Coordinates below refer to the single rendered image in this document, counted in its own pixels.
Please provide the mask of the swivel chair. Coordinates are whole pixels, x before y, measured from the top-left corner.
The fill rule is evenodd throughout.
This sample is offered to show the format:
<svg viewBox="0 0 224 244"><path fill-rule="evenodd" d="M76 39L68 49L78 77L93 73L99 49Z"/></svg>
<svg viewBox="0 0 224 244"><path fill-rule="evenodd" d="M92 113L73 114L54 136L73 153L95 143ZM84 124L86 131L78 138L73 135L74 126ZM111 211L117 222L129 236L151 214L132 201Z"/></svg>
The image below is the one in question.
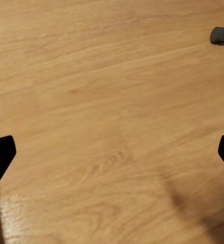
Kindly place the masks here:
<svg viewBox="0 0 224 244"><path fill-rule="evenodd" d="M211 32L210 41L224 43L224 27L216 26Z"/></svg>

